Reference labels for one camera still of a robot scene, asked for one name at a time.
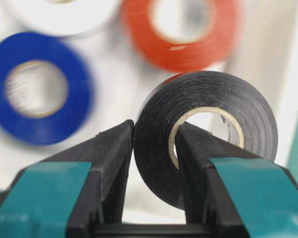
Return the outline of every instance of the white tape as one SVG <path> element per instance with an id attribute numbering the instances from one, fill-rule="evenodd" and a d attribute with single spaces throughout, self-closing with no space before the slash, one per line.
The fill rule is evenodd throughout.
<path id="1" fill-rule="evenodd" d="M 26 27 L 47 35 L 75 35 L 103 27 L 120 0 L 3 0 Z"/>

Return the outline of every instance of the black tape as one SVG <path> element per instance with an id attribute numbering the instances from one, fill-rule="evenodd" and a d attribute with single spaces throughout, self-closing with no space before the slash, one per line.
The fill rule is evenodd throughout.
<path id="1" fill-rule="evenodd" d="M 274 161 L 277 126 L 264 97 L 249 83 L 229 74 L 199 71 L 180 74 L 153 91 L 138 118 L 134 134 L 137 167 L 152 192 L 183 209 L 178 169 L 169 151 L 174 124 L 192 109 L 214 107 L 230 113 L 244 135 L 244 149 Z"/>

